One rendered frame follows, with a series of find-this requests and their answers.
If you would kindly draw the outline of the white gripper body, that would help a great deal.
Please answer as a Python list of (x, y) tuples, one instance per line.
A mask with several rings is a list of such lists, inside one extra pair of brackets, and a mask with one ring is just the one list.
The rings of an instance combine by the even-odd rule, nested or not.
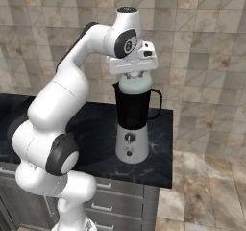
[(146, 71), (156, 69), (158, 67), (157, 57), (146, 59), (137, 59), (134, 61), (126, 61), (124, 59), (116, 59), (108, 57), (110, 74), (123, 74), (137, 71)]

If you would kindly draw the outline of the pale green blender lid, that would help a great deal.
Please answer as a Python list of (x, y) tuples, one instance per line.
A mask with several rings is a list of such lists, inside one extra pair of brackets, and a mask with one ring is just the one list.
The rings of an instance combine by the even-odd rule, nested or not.
[(151, 75), (146, 72), (141, 77), (134, 79), (122, 75), (118, 85), (120, 90), (125, 94), (143, 94), (152, 87), (153, 80)]

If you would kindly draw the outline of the black and white blender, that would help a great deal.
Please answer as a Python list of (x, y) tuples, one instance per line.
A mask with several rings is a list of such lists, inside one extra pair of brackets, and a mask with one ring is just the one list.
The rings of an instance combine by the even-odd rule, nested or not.
[[(117, 135), (115, 153), (118, 159), (126, 164), (139, 164), (149, 155), (147, 121), (160, 115), (162, 94), (159, 90), (149, 89), (142, 94), (126, 94), (119, 84), (113, 84), (116, 110)], [(148, 116), (151, 92), (160, 97), (158, 112)]]

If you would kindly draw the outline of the grey drawer front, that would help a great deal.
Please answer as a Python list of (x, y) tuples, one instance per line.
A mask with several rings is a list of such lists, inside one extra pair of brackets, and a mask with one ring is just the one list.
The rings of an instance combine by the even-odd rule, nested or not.
[(9, 177), (14, 179), (17, 170), (17, 164), (0, 162), (0, 177)]
[(119, 214), (128, 217), (140, 218), (142, 216), (142, 203), (139, 199), (124, 195), (110, 194), (106, 192), (98, 192), (94, 197), (85, 203), (87, 208), (91, 208), (91, 204), (110, 207), (112, 211), (108, 213)]
[(128, 218), (117, 217), (113, 215), (86, 211), (88, 217), (95, 223), (112, 226), (114, 225), (114, 231), (141, 231), (141, 223)]
[(110, 189), (99, 188), (100, 190), (111, 191), (115, 193), (124, 193), (128, 195), (139, 196), (139, 197), (143, 196), (143, 186), (139, 184), (112, 180), (112, 179), (105, 179), (105, 178), (100, 178), (100, 177), (96, 178), (96, 182), (101, 183), (101, 184), (111, 183)]

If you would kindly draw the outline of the grey cupboard door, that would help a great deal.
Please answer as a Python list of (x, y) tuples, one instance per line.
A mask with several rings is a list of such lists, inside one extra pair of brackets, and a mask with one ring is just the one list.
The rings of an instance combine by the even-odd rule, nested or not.
[(0, 197), (18, 227), (50, 231), (55, 225), (44, 198), (23, 191), (13, 178), (0, 178)]

